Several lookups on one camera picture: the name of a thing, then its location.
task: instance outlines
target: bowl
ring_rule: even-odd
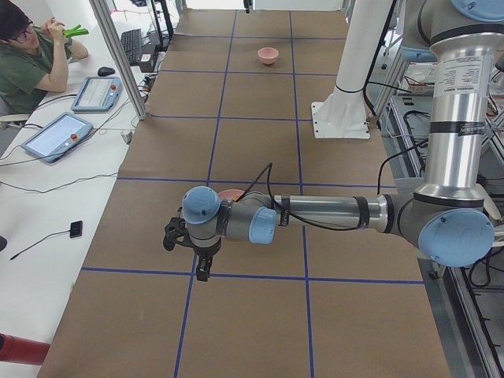
[[[264,65],[272,65],[278,59],[278,50],[273,47],[263,47],[258,51],[259,60]]]
[[[243,191],[240,189],[227,189],[225,191],[219,192],[219,199],[222,201],[223,199],[232,199],[236,201],[240,195],[243,194]]]

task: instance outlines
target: white desk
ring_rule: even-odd
[[[90,57],[69,66],[68,94],[77,93],[83,78],[95,76],[99,67],[114,67],[99,30],[83,39],[83,43]],[[134,75],[140,82],[143,74],[138,68],[134,68]],[[44,101],[53,97],[56,95],[47,96]],[[80,116],[97,128],[127,100],[128,94],[123,90],[108,113]],[[47,104],[32,114],[29,123],[49,123],[62,112],[69,111],[72,101],[73,98],[65,98]],[[132,120],[135,124],[137,119],[129,104],[60,161],[52,165],[31,161],[0,166],[0,180],[43,191],[78,178],[115,173],[128,149],[120,134],[124,129],[133,128]],[[22,129],[4,156],[35,132]],[[0,165],[30,159],[32,157],[18,147],[10,157],[1,160]],[[1,333],[51,342],[114,183],[115,177],[97,178],[46,194],[0,185],[0,235],[8,240],[7,247],[0,252]],[[82,237],[70,239],[68,234],[51,237],[15,260],[9,260],[42,237],[68,230],[73,221],[83,221]],[[38,366],[0,361],[0,377],[35,377],[38,371]]]

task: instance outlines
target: red cylinder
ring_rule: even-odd
[[[0,333],[0,361],[41,365],[50,344]]]

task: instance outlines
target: blue joint cap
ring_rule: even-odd
[[[401,54],[403,61],[413,61],[416,63],[437,61],[437,58],[429,49],[401,46]]]
[[[502,0],[451,0],[455,9],[464,16],[480,22],[504,21]]]
[[[254,244],[270,244],[275,235],[276,211],[260,207],[250,222],[249,240]]]
[[[221,206],[211,187],[193,187],[182,199],[182,216],[188,224],[203,224],[215,217]]]
[[[494,226],[483,213],[452,209],[433,217],[422,228],[418,248],[441,265],[460,267],[486,255],[494,239]]]

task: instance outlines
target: tablet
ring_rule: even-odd
[[[89,134],[93,125],[71,113],[63,113],[21,144],[31,155],[48,163],[59,160]]]
[[[87,77],[72,104],[75,113],[107,112],[119,97],[122,82],[119,77]]]

